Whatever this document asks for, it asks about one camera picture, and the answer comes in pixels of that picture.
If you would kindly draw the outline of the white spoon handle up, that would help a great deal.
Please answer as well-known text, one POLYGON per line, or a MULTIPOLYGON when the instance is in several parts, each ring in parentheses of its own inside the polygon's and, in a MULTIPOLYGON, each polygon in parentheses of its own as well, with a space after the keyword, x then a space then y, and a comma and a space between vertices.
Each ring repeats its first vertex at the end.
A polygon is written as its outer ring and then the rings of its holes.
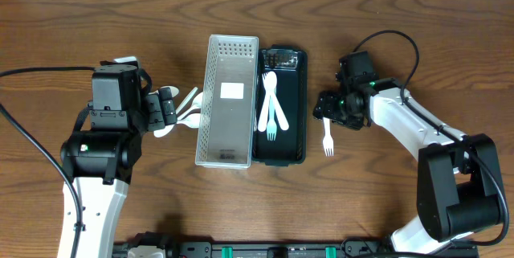
MULTIPOLYGON (((197 87, 194 87, 186 96, 186 98, 178 105, 176 108, 176 114, 179 114, 190 102, 190 100, 194 97, 196 91, 198 90, 197 87)), ((171 132, 174 125, 167 125, 164 129, 159 129, 153 132, 154 137, 164 137, 168 133, 171 132)))

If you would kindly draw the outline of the white fork short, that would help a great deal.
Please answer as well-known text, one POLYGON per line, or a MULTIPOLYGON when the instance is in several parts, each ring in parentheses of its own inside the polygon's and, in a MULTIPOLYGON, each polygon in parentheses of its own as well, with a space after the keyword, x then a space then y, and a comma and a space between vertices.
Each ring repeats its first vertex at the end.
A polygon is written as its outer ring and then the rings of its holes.
POLYGON ((324 123, 324 138, 323 138, 323 147, 324 147, 324 153, 327 157, 332 157, 334 155, 334 143, 333 138, 331 135, 331 121, 324 117, 323 118, 324 123))

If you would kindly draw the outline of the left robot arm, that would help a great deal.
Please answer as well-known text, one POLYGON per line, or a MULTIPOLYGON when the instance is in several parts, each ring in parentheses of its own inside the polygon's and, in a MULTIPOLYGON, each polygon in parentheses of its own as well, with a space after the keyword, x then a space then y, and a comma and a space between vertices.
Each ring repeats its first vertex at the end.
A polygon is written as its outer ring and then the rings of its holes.
POLYGON ((150 84, 141 84, 143 80, 151 79, 136 59, 103 61, 92 74, 92 99, 60 151, 82 215, 78 225, 74 199, 65 194, 60 257, 112 255, 143 136, 177 123, 171 88, 153 91, 150 84))

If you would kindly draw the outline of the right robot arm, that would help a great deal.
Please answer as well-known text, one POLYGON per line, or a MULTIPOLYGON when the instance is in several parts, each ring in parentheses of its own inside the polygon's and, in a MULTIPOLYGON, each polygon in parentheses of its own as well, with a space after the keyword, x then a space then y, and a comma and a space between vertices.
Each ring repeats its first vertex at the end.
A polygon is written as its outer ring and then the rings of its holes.
POLYGON ((336 92, 321 92, 313 110, 325 124, 352 130, 377 125, 392 134, 418 163, 417 215, 390 235, 392 253, 435 254, 455 240, 501 225, 509 211, 494 141, 469 136, 422 107, 395 78, 379 77, 369 54, 340 60, 336 92))

